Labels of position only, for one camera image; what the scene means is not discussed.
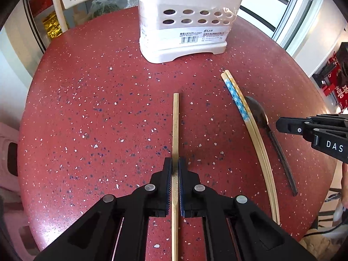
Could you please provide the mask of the yellow patterned bamboo chopstick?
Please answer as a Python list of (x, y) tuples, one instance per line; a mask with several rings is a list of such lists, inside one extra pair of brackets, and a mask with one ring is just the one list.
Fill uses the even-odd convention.
[(241, 117), (243, 118), (245, 126), (248, 130), (249, 136), (253, 142), (253, 146), (254, 146), (255, 152), (257, 153), (258, 161), (261, 166), (261, 171), (263, 173), (263, 177), (264, 177), (264, 181), (265, 181), (265, 185), (266, 185), (266, 189), (268, 193), (271, 216), (273, 221), (275, 221), (278, 225), (280, 225), (281, 220), (280, 220), (279, 204), (278, 204), (277, 190), (275, 187), (273, 171), (271, 168), (271, 164), (269, 162), (268, 154), (267, 154), (263, 139), (261, 137), (261, 134), (255, 122), (254, 116), (252, 115), (249, 105), (247, 104), (245, 97), (243, 96), (238, 84), (234, 80), (230, 71), (225, 70), (221, 74), (221, 78), (223, 79), (226, 87), (228, 88), (229, 93), (235, 105), (237, 106)]

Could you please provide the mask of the plain bamboo chopstick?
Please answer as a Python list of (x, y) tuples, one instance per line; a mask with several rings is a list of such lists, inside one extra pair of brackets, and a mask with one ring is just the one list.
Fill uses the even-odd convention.
[(173, 94), (172, 123), (172, 191), (171, 191), (171, 250), (172, 260), (178, 261), (178, 220), (179, 220), (179, 94)]

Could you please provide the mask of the pink plastic stool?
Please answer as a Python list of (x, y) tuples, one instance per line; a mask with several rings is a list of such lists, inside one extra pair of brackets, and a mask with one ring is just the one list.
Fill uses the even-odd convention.
[[(19, 196), (17, 169), (19, 131), (1, 123), (1, 189)], [(21, 201), (6, 202), (2, 220), (9, 236), (10, 248), (21, 260), (34, 260), (37, 246), (30, 232)]]

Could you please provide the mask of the white plastic utensil holder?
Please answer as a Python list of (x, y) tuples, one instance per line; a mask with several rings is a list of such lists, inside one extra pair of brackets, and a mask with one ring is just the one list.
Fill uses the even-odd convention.
[(242, 0), (138, 0), (140, 52), (153, 64), (222, 54)]

